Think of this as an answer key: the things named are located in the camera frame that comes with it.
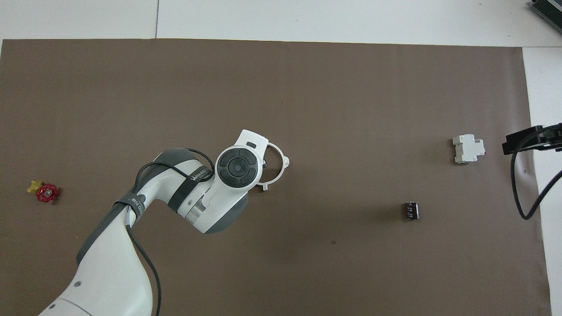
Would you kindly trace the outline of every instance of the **white plastic circuit breaker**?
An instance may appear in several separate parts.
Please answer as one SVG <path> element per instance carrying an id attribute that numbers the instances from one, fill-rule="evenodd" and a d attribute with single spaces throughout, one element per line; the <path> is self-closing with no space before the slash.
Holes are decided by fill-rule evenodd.
<path id="1" fill-rule="evenodd" d="M 474 135 L 465 134 L 453 137 L 453 145 L 455 145 L 455 162 L 458 164 L 466 164 L 478 160 L 478 156 L 486 154 L 484 150 L 484 141 L 474 139 Z"/>

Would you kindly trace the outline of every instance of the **black ribbed object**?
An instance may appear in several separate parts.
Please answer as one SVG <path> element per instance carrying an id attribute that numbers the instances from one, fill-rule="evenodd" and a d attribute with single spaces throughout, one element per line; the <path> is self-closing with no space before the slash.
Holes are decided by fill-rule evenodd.
<path id="1" fill-rule="evenodd" d="M 531 9 L 541 18 L 562 33 L 562 1 L 533 0 Z"/>

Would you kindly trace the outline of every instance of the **black velcro strap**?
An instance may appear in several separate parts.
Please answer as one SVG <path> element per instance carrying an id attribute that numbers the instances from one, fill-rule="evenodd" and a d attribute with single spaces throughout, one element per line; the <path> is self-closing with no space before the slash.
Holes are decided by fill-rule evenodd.
<path id="1" fill-rule="evenodd" d="M 168 202 L 168 207 L 174 212 L 178 212 L 180 205 L 183 203 L 185 198 L 195 189 L 195 187 L 205 179 L 211 171 L 205 166 L 200 166 L 194 172 L 192 172 L 187 179 L 178 187 L 174 195 L 170 198 Z"/>
<path id="2" fill-rule="evenodd" d="M 144 198 L 136 195 L 135 193 L 128 192 L 123 194 L 120 198 L 118 198 L 117 201 L 113 203 L 113 205 L 117 203 L 123 203 L 129 205 L 137 215 L 137 220 L 138 220 L 145 210 L 143 202 L 144 202 Z"/>

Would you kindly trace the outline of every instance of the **round center button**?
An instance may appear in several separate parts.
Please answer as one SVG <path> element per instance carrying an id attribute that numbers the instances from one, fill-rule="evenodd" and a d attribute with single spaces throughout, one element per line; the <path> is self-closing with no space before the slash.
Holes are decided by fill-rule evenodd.
<path id="1" fill-rule="evenodd" d="M 228 164 L 228 171 L 235 177 L 241 177 L 245 175 L 247 170 L 248 163 L 240 158 L 235 158 L 230 162 L 230 164 Z"/>

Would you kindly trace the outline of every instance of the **white ring-shaped gripper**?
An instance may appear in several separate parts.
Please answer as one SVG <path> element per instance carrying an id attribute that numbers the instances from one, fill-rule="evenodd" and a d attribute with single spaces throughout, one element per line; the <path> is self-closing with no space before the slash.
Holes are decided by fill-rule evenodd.
<path id="1" fill-rule="evenodd" d="M 281 155 L 281 158 L 283 159 L 283 165 L 281 166 L 281 171 L 279 172 L 277 177 L 273 178 L 273 180 L 269 180 L 269 181 L 266 181 L 266 182 L 258 182 L 256 184 L 257 186 L 262 186 L 263 191 L 267 191 L 268 185 L 270 185 L 270 184 L 274 183 L 275 181 L 279 180 L 279 178 L 281 178 L 281 175 L 283 175 L 283 171 L 285 170 L 285 168 L 289 166 L 289 157 L 285 156 L 283 154 L 283 152 L 281 151 L 281 149 L 279 149 L 279 147 L 277 147 L 275 144 L 272 144 L 272 143 L 268 143 L 268 147 L 271 147 L 271 148 L 275 149 Z"/>

